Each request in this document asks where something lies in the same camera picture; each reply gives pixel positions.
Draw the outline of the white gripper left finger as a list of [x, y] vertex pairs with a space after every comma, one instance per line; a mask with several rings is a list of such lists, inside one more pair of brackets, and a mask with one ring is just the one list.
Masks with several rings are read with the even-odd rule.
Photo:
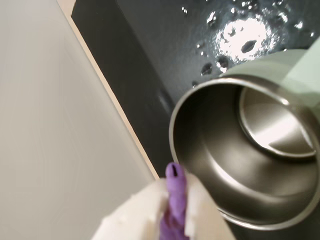
[[168, 197], [165, 179], [152, 182], [104, 217], [92, 239], [158, 240]]

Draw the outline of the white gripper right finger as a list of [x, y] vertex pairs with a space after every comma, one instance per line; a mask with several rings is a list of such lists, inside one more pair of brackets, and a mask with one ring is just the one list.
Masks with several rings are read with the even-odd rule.
[[235, 236], [201, 181], [193, 174], [188, 174], [186, 180], [184, 234], [191, 240], [234, 240]]

